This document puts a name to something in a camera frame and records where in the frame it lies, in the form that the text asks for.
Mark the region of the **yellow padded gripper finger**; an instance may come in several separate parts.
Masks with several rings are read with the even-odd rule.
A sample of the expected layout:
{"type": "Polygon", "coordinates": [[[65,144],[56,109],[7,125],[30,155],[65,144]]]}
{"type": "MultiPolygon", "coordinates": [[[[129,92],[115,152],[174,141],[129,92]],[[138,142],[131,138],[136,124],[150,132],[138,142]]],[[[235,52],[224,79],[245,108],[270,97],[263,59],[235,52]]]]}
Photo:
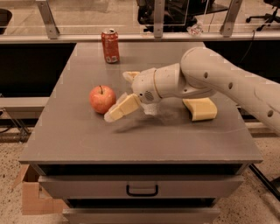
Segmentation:
{"type": "Polygon", "coordinates": [[[139,75],[139,72],[124,72],[123,78],[130,84],[133,83],[134,79],[139,75]]]}
{"type": "Polygon", "coordinates": [[[136,94],[124,93],[104,115],[104,120],[112,123],[136,111],[141,106],[141,101],[136,94]]]}

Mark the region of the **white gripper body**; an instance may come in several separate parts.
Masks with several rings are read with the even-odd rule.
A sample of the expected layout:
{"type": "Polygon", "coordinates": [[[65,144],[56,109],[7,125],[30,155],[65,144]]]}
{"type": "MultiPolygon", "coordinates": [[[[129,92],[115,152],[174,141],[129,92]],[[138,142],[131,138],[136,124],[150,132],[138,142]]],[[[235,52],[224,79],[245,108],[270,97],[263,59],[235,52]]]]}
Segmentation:
{"type": "Polygon", "coordinates": [[[142,71],[134,77],[132,82],[133,93],[136,94],[141,103],[151,104],[160,101],[155,85],[156,68],[142,71]]]}

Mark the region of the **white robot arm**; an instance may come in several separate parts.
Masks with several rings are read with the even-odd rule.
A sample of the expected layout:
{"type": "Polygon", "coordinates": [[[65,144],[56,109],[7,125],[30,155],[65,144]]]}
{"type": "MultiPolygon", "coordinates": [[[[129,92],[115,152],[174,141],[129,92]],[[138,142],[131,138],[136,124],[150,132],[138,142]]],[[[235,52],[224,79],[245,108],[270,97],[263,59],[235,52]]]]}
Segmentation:
{"type": "Polygon", "coordinates": [[[145,104],[164,98],[206,98],[220,92],[277,134],[280,133],[280,84],[233,65],[217,52],[194,47],[179,63],[142,72],[125,72],[132,94],[123,94],[105,114],[112,123],[145,104]]]}

